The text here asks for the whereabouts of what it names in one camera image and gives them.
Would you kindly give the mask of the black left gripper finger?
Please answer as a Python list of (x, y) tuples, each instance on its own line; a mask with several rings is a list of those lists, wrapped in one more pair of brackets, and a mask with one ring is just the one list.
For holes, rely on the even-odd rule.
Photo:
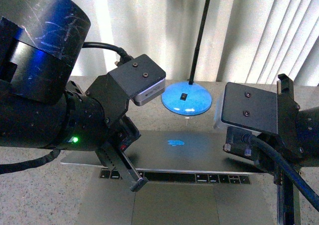
[(148, 182), (146, 177), (138, 173), (127, 155), (116, 146), (106, 142), (96, 150), (96, 155), (104, 167), (120, 174), (132, 192), (138, 192)]

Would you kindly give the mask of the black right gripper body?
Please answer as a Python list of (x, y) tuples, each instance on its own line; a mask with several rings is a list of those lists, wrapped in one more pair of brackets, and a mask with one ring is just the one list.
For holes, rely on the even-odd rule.
[(259, 133), (229, 126), (223, 150), (254, 162), (255, 166), (275, 177), (283, 172), (279, 167), (279, 157), (290, 164), (297, 164), (303, 157), (303, 149), (297, 139), (296, 118), (300, 110), (294, 98), (294, 83), (285, 74), (278, 76), (277, 106), (278, 133)]

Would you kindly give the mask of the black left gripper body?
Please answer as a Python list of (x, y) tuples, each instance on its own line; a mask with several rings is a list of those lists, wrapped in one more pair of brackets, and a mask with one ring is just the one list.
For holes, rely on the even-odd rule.
[(102, 165), (132, 164), (124, 151), (141, 136), (126, 116), (129, 100), (138, 92), (132, 90), (132, 85), (133, 82), (106, 74), (98, 76), (88, 89), (90, 97), (101, 104), (107, 126), (106, 141), (96, 150)]

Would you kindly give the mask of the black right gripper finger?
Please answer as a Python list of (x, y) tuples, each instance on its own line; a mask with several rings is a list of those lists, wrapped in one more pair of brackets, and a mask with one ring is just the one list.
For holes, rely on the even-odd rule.
[(293, 182), (280, 172), (277, 185), (277, 224), (300, 225), (300, 196)]

